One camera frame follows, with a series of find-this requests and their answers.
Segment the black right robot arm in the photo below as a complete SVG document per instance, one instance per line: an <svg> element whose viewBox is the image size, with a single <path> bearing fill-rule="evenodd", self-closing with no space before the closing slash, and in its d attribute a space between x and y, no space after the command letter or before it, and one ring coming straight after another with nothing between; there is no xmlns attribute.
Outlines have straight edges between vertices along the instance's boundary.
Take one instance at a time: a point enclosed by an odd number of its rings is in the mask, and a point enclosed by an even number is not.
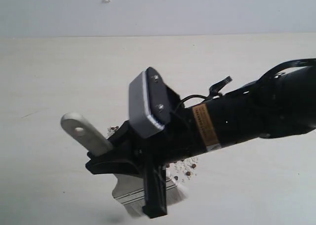
<svg viewBox="0 0 316 225"><path fill-rule="evenodd" d="M212 85L201 103L187 108L149 68L142 79L145 117L130 116L110 137L114 151L90 152L86 168L94 175L142 178L141 212L157 218L167 214L167 164L255 138L302 135L316 128L314 59L284 62L222 94L231 80Z"/></svg>

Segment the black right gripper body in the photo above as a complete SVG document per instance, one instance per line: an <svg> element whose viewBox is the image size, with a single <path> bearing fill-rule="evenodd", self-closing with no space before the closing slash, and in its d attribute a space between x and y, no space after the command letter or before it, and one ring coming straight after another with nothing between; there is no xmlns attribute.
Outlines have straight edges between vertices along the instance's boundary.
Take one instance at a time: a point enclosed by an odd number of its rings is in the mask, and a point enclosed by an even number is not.
<svg viewBox="0 0 316 225"><path fill-rule="evenodd" d="M157 218L167 214L167 207L187 198L185 188L172 177L167 166L192 156L217 149L220 145L213 129L203 139L193 110L180 107L172 111L164 131L140 138L129 124L124 124L124 141L118 156L123 163L118 173L118 202L133 218Z"/></svg>

